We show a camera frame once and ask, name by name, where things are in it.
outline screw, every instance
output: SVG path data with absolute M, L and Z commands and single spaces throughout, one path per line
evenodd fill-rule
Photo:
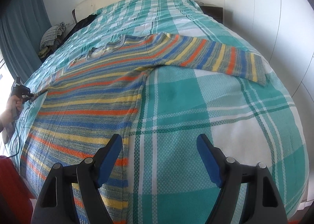
M 90 164 L 91 162 L 93 162 L 93 158 L 85 158 L 85 159 L 84 159 L 84 162 L 85 162 L 86 164 Z
M 266 168 L 266 165 L 263 162 L 259 162 L 258 166 L 262 169 Z
M 52 167 L 53 167 L 53 169 L 59 169 L 61 167 L 61 164 L 55 163 Z
M 233 157 L 227 157 L 226 160 L 228 163 L 231 163 L 231 164 L 235 162 L 235 159 Z

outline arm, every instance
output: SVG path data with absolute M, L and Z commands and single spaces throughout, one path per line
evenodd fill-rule
M 12 105 L 15 103 L 16 108 L 18 111 L 22 111 L 22 100 L 19 99 L 16 95 L 13 95 L 9 98 L 7 101 L 7 107 L 5 111 L 0 114 L 0 132 L 6 127 L 9 123 L 13 121 L 13 116 L 12 116 Z

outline blue gripper pad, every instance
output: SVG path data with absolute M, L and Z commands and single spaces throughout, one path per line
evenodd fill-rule
M 215 183 L 217 187 L 222 188 L 223 180 L 220 176 L 220 167 L 214 156 L 212 155 L 210 149 L 204 142 L 201 134 L 197 137 L 196 147 L 207 170 L 210 180 Z
M 110 150 L 108 151 L 105 159 L 103 160 L 99 175 L 97 179 L 98 186 L 101 187 L 104 183 L 106 183 L 109 179 L 111 171 L 115 165 L 115 162 L 120 154 L 122 149 L 122 137 L 120 135 L 117 136 L 117 139 L 111 146 Z

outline orange stripe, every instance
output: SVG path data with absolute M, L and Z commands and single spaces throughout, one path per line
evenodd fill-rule
M 226 74 L 229 74 L 231 75 L 232 72 L 233 72 L 233 68 L 235 67 L 235 63 L 236 63 L 236 59 L 235 59 L 235 51 L 236 48 L 235 47 L 231 47 L 231 56 L 230 56 L 230 62 L 229 62 L 229 65 L 228 65 L 228 69 L 226 71 Z
M 207 42 L 207 40 L 202 39 L 200 45 L 197 47 L 197 49 L 194 51 L 194 53 L 190 56 L 190 58 L 188 60 L 181 63 L 181 66 L 186 66 L 187 64 L 191 63 L 194 60 L 194 58 L 197 56 L 197 54 L 200 52 L 200 50 L 203 48 L 203 46 L 205 45 L 206 42 Z
M 84 209 L 83 203 L 82 203 L 82 201 L 80 199 L 74 197 L 74 203 L 76 204 L 76 206 L 79 206 L 80 208 Z
M 115 162 L 116 166 L 127 166 L 128 165 L 128 158 L 122 158 L 122 159 L 117 159 Z
M 40 173 L 35 167 L 34 165 L 23 155 L 21 155 L 21 158 L 23 158 L 24 161 L 26 161 L 26 164 L 40 177 L 42 178 L 44 181 L 46 180 L 46 176 L 43 175 L 42 173 Z
M 123 46 L 123 47 L 120 47 L 119 49 L 128 49 L 128 48 L 134 48 L 134 47 L 139 47 L 139 46 L 142 46 L 148 42 L 151 42 L 154 38 L 154 35 L 151 35 L 147 40 L 141 42 L 141 43 L 138 43 L 138 44 L 135 44 L 135 45 L 129 45 L 129 46 Z
M 76 110 L 76 111 L 60 111 L 60 112 L 38 112 L 37 115 L 126 115 L 130 113 L 137 113 L 137 109 L 129 110 Z
M 68 149 L 68 148 L 65 148 L 65 147 L 62 147 L 62 146 L 55 145 L 55 144 L 53 144 L 51 142 L 47 142 L 47 141 L 45 141 L 45 140 L 43 140 L 43 139 L 33 135 L 32 133 L 29 133 L 29 136 L 31 138 L 33 138 L 34 140 L 36 140 L 37 142 L 40 142 L 43 145 L 48 145 L 50 148 L 52 148 L 54 150 L 58 150 L 58 151 L 67 153 L 69 155 L 73 155 L 73 156 L 79 157 L 81 159 L 84 159 L 84 158 L 87 158 L 87 157 L 92 157 L 92 155 L 90 155 L 90 154 L 86 154 L 86 153 L 83 153 L 83 152 L 80 152 L 80 151 L 76 151 L 76 150 L 71 150 L 71 149 Z
M 33 135 L 32 133 L 29 133 L 29 136 L 31 138 L 35 139 L 37 142 L 40 142 L 41 144 L 48 145 L 49 147 L 53 148 L 54 150 L 58 150 L 58 151 L 67 153 L 69 155 L 73 155 L 73 156 L 79 157 L 81 159 L 84 159 L 84 158 L 87 158 L 87 157 L 92 157 L 92 155 L 90 155 L 90 154 L 86 154 L 86 153 L 83 153 L 83 152 L 80 152 L 80 151 L 76 151 L 76 150 L 71 150 L 71 149 L 68 149 L 68 148 L 65 148 L 65 147 L 58 146 L 58 145 L 55 145 L 53 143 L 47 142 L 47 141 L 39 138 L 38 136 Z M 116 162 L 115 162 L 115 165 L 116 166 L 127 166 L 128 165 L 128 158 L 117 159 Z
M 123 77 L 120 77 L 120 78 L 118 78 L 118 79 L 111 80 L 111 81 L 102 81 L 102 82 L 93 82 L 93 83 L 83 84 L 83 85 L 79 85 L 79 86 L 76 86 L 76 87 L 74 87 L 74 88 L 71 88 L 71 89 L 68 89 L 68 90 L 64 90 L 64 91 L 52 91 L 52 92 L 48 92 L 48 95 L 52 95 L 52 94 L 64 94 L 64 93 L 68 93 L 68 92 L 71 92 L 71 91 L 76 90 L 76 89 L 86 88 L 86 87 L 90 87 L 90 86 L 103 86 L 103 85 L 108 85 L 108 84 L 115 83 L 115 82 L 118 82 L 118 81 L 121 81 L 121 80 L 133 81 L 133 80 L 136 80 L 137 78 L 139 78 L 140 76 L 142 76 L 142 74 L 139 74 L 139 75 L 136 76 L 136 77 L 123 76 Z
M 88 72 L 88 71 L 91 71 L 91 70 L 94 70 L 94 69 L 98 69 L 98 68 L 101 68 L 101 67 L 105 67 L 105 66 L 108 66 L 108 65 L 119 64 L 119 63 L 124 63 L 124 62 L 128 62 L 128 61 L 136 61 L 136 60 L 141 60 L 141 59 L 151 59 L 151 58 L 153 58 L 153 57 L 156 57 L 156 56 L 160 55 L 160 54 L 163 53 L 166 49 L 170 48 L 173 44 L 175 44 L 176 41 L 178 41 L 178 39 L 179 39 L 179 35 L 176 35 L 174 41 L 172 41 L 170 44 L 168 44 L 166 47 L 164 47 L 162 50 L 160 50 L 159 52 L 157 52 L 157 53 L 156 53 L 155 55 L 153 55 L 153 56 L 128 58 L 128 59 L 123 59 L 123 60 L 119 60 L 119 61 L 114 61 L 114 62 L 107 63 L 107 64 L 97 65 L 97 66 L 88 68 L 88 69 L 86 69 L 86 70 L 82 70 L 82 71 L 79 71 L 79 72 L 76 72 L 76 73 L 73 73 L 73 74 L 69 74 L 68 76 L 59 77 L 59 78 L 56 79 L 56 81 L 58 81 L 58 80 L 60 80 L 60 79 L 63 79 L 63 80 L 64 80 L 64 79 L 73 77 L 73 76 L 75 76 L 75 75 L 79 75 L 79 74 L 81 74 L 81 73 Z
M 147 44 L 148 42 L 151 42 L 151 41 L 153 40 L 153 38 L 154 38 L 154 35 L 151 35 L 149 38 L 147 38 L 146 41 L 143 41 L 143 42 L 141 42 L 141 43 L 139 43 L 139 44 L 136 44 L 136 45 L 130 45 L 130 46 L 120 47 L 119 49 L 128 49 L 128 48 L 133 48 L 133 47 L 139 47 L 139 46 L 142 46 L 142 45 L 144 45 L 144 44 Z M 83 63 L 84 61 L 85 61 L 85 59 L 82 59 L 82 60 L 79 60 L 79 61 L 76 62 L 76 63 L 72 63 L 72 64 L 70 65 L 70 67 L 71 67 L 71 66 L 74 66 L 74 65 L 81 64 L 81 63 Z

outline cable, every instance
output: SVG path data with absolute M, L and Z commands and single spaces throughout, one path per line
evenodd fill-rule
M 18 134 L 18 128 L 17 128 L 17 126 L 16 126 L 16 124 L 15 124 L 15 121 L 13 121 L 13 123 L 14 123 L 14 125 L 15 125 L 15 129 L 16 129 L 16 133 Z M 17 154 L 19 154 L 19 148 L 20 148 L 20 137 L 19 137 L 19 134 L 18 134 L 18 152 L 16 153 L 16 154 L 14 154 L 14 155 L 12 155 L 12 156 L 9 156 L 9 158 L 12 158 L 12 157 L 15 157 Z

